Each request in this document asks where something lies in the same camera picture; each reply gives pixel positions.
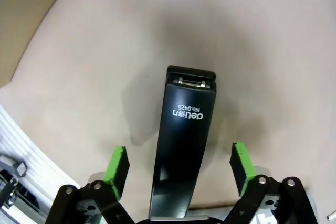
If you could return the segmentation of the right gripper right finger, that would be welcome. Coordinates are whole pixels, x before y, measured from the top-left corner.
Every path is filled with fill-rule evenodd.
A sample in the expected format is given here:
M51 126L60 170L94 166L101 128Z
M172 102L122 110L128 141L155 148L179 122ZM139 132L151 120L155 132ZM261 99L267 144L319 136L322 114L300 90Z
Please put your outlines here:
M244 143L232 144L230 157L240 200L224 223L251 223L259 209L271 211L277 223L318 223L306 190L297 177L281 182L258 174Z

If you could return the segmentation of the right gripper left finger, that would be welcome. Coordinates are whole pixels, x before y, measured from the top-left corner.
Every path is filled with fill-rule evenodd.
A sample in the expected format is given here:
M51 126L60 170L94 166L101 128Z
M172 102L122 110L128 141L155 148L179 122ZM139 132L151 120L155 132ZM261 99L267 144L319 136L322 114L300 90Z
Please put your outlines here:
M51 223L134 223L120 204L130 163L124 146L116 147L103 179L85 187L63 185L51 207Z

